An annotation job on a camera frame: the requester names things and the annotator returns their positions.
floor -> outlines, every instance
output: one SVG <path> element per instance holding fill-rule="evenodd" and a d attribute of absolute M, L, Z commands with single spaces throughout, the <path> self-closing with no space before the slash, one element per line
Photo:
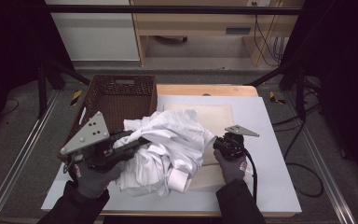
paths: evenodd
<path fill-rule="evenodd" d="M 274 63 L 266 54 L 268 63 Z M 85 77 L 94 74 L 155 74 L 158 83 L 234 84 L 250 83 L 275 66 L 252 66 L 240 38 L 192 37 L 181 40 L 151 38 L 145 66 L 116 63 L 95 69 L 78 67 Z M 78 107 L 69 105 L 74 92 L 86 91 L 78 81 L 63 76 L 66 87 L 54 91 L 48 86 L 48 97 L 55 106 L 48 111 L 47 122 L 36 130 L 38 113 L 37 83 L 31 82 L 14 89 L 7 108 L 0 118 L 0 223 L 35 223 L 45 213 L 40 210 L 49 186 L 61 162 L 55 157 Z M 257 87 L 274 125 L 282 154 L 286 153 L 299 128 L 294 119 L 277 123 L 295 115 L 294 93 L 281 92 L 277 76 Z M 310 83 L 319 85 L 309 77 Z M 317 92 L 304 92 L 305 107 L 310 110 L 301 134 L 287 154 L 289 173 L 298 191 L 303 212 L 290 218 L 268 218 L 268 223 L 358 223 L 358 166 L 355 161 L 342 159 L 331 127 L 317 106 Z M 118 219 L 117 223 L 129 223 Z M 184 220 L 182 223 L 193 223 Z"/>

white table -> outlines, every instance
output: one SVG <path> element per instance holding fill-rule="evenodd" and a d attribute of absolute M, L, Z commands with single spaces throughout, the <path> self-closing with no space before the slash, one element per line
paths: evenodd
<path fill-rule="evenodd" d="M 232 105 L 234 122 L 260 134 L 259 137 L 244 136 L 245 147 L 251 153 L 257 169 L 257 206 L 260 211 L 265 217 L 290 217 L 301 212 L 262 98 L 159 95 L 158 110 L 162 111 L 162 107 L 166 103 Z M 69 179 L 69 175 L 65 175 L 60 168 L 42 205 L 43 210 L 53 207 L 62 195 L 65 182 Z M 253 192 L 253 178 L 247 175 L 245 181 L 249 190 Z M 102 215 L 106 216 L 220 216 L 215 197 L 217 188 L 188 190 L 184 194 L 172 191 L 167 197 L 153 193 L 141 197 L 131 197 L 120 192 L 114 183 L 110 184 L 109 190 L 111 199 L 102 212 Z"/>

brown woven basket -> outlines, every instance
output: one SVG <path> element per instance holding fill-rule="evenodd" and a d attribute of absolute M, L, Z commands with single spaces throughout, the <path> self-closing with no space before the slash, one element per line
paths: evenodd
<path fill-rule="evenodd" d="M 86 113 L 79 124 L 83 109 Z M 155 76 L 95 75 L 82 102 L 66 144 L 92 118 L 101 111 L 110 133 L 124 128 L 124 119 L 141 119 L 157 109 Z"/>

black glove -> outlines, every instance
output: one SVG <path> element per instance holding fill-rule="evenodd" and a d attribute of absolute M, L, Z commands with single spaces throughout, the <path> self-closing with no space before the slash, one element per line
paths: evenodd
<path fill-rule="evenodd" d="M 120 177 L 124 170 L 124 161 L 119 162 L 107 173 L 98 173 L 89 168 L 85 162 L 81 161 L 73 166 L 78 182 L 77 191 L 91 199 L 96 199 L 107 188 L 109 182 Z"/>
<path fill-rule="evenodd" d="M 213 154 L 222 168 L 223 178 L 225 179 L 226 184 L 230 183 L 234 179 L 243 180 L 247 166 L 245 156 L 228 161 L 223 158 L 219 149 L 215 149 Z"/>

gray carpet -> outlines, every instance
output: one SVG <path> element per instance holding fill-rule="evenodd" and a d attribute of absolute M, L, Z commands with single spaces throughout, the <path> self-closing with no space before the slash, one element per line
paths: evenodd
<path fill-rule="evenodd" d="M 155 42 L 151 44 L 157 45 L 158 42 L 159 40 L 155 40 Z M 150 62 L 153 60 L 157 61 L 158 58 L 163 58 L 164 55 L 170 54 L 174 54 L 173 61 L 177 61 L 177 58 L 180 57 L 182 57 L 183 60 L 188 57 L 188 51 L 177 49 L 178 48 L 164 48 L 156 52 L 149 51 L 148 59 Z M 208 59 L 204 54 L 191 53 L 191 55 Z M 210 55 L 212 55 L 210 59 L 212 58 L 211 60 L 214 61 L 216 54 L 210 52 Z M 246 56 L 244 56 L 241 51 L 235 51 L 232 52 L 232 57 L 229 55 L 226 55 L 226 57 L 238 60 L 239 57 Z M 118 67 L 116 69 L 104 68 L 99 70 L 86 68 L 79 69 L 78 72 L 85 77 L 91 77 L 93 74 L 153 74 L 157 75 L 158 83 L 203 84 L 249 83 L 268 72 L 268 69 L 249 69 L 249 66 L 245 70 L 236 66 L 230 67 L 228 66 L 228 61 L 226 61 L 226 63 L 217 64 L 215 69 L 212 69 L 211 66 L 199 65 L 200 67 L 198 67 L 196 63 L 189 63 L 189 66 L 186 68 L 177 66 L 170 70 L 168 65 L 165 67 L 162 65 L 158 66 L 157 63 L 150 63 L 144 68 Z M 9 219 L 8 221 L 12 223 L 16 223 L 14 221 L 18 221 L 17 223 L 34 223 L 35 220 L 44 215 L 40 207 L 46 198 L 46 190 L 54 180 L 60 165 L 60 162 L 55 156 L 58 149 L 61 148 L 78 110 L 77 106 L 71 106 L 69 104 L 72 101 L 75 91 L 86 90 L 86 87 L 78 83 L 78 81 L 68 76 L 64 76 L 64 79 L 67 82 L 67 86 L 64 91 L 60 91 L 58 103 L 34 146 L 34 151 L 30 155 L 16 186 L 9 195 L 0 213 L 0 223 L 8 223 L 6 218 L 19 218 Z M 293 116 L 288 105 L 272 103 L 269 99 L 270 91 L 274 91 L 277 99 L 287 100 L 284 99 L 284 95 L 281 92 L 277 91 L 276 84 L 278 82 L 279 77 L 275 77 L 269 80 L 265 85 L 258 87 L 259 95 L 265 100 L 271 123 L 289 119 Z M 18 87 L 10 93 L 9 98 L 18 100 L 19 106 L 13 112 L 0 118 L 0 185 L 9 171 L 11 164 L 16 160 L 22 144 L 34 126 L 38 113 L 36 83 L 31 82 Z M 318 103 L 317 98 L 313 95 L 307 96 L 306 99 L 306 107 Z M 9 111 L 13 107 L 13 102 L 7 102 L 6 111 Z M 324 120 L 323 114 L 319 114 L 318 111 L 312 112 L 307 116 L 306 125 L 358 223 L 358 166 L 356 162 L 341 158 L 335 136 L 332 135 L 330 127 Z M 292 122 L 277 127 L 276 130 L 289 129 L 294 126 L 296 126 L 296 123 Z M 288 148 L 296 131 L 297 129 L 286 132 L 276 132 L 282 153 Z M 300 135 L 293 144 L 287 161 L 307 165 L 309 168 L 314 169 L 302 135 Z M 310 172 L 295 166 L 289 166 L 288 170 L 295 186 L 299 190 L 309 194 L 315 194 L 319 191 L 321 186 L 317 178 Z M 297 196 L 303 210 L 301 214 L 290 218 L 268 218 L 268 223 L 340 223 L 336 211 L 325 192 L 318 198 L 310 198 L 301 193 L 298 193 Z"/>

